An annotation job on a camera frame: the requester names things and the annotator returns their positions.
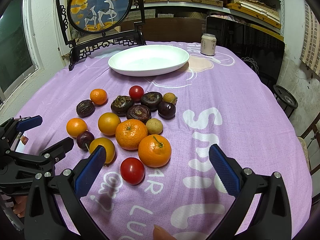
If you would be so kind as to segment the operator left hand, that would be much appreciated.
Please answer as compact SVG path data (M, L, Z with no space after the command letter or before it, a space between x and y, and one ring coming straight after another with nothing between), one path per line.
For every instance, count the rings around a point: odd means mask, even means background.
M23 218L25 216L25 209L27 205L27 196L19 196L15 198L16 204L13 207L13 212L19 218Z

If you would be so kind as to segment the operator right hand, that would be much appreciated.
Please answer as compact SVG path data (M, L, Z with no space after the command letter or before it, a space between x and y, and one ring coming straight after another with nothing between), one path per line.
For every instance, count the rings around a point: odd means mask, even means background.
M176 240L170 233L168 233L161 226L154 225L153 240Z

